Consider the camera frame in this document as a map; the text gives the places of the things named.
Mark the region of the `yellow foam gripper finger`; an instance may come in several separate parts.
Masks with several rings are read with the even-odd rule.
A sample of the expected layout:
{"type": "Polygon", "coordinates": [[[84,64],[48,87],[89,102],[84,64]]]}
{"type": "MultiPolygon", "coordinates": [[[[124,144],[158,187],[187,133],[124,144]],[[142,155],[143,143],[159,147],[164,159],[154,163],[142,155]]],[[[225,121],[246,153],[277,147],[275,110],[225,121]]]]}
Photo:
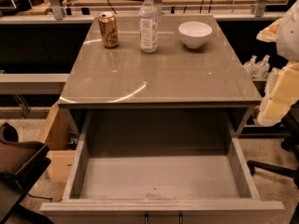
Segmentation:
{"type": "Polygon", "coordinates": [[[257,121],[265,127],[274,126],[299,101],[299,62],[288,62],[281,70],[270,73],[257,121]]]}
{"type": "Polygon", "coordinates": [[[277,19],[276,21],[272,22],[269,26],[261,30],[257,35],[256,38],[263,42],[276,42],[278,38],[278,27],[281,23],[282,19],[277,19]]]}

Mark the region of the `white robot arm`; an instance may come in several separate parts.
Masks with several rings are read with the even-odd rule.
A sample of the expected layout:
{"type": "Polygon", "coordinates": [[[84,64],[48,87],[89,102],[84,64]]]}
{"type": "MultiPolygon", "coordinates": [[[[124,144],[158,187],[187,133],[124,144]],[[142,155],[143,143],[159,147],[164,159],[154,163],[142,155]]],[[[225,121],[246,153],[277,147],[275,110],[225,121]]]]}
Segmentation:
{"type": "Polygon", "coordinates": [[[263,42],[275,42],[277,53],[288,62],[268,76],[257,121],[263,126],[273,126],[286,116],[299,101],[299,0],[256,38],[263,42]]]}

